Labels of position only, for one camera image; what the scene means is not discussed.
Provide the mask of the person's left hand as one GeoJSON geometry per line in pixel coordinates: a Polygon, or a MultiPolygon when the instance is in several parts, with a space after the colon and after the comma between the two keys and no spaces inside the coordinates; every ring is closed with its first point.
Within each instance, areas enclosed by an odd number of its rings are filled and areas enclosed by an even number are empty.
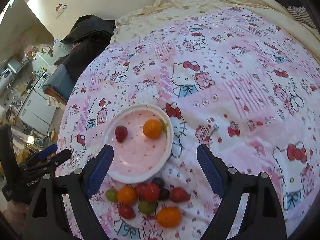
{"type": "Polygon", "coordinates": [[[29,213],[29,209],[29,205],[11,200],[7,203],[7,209],[3,212],[4,217],[19,237],[23,234],[25,219],[29,213]]]}

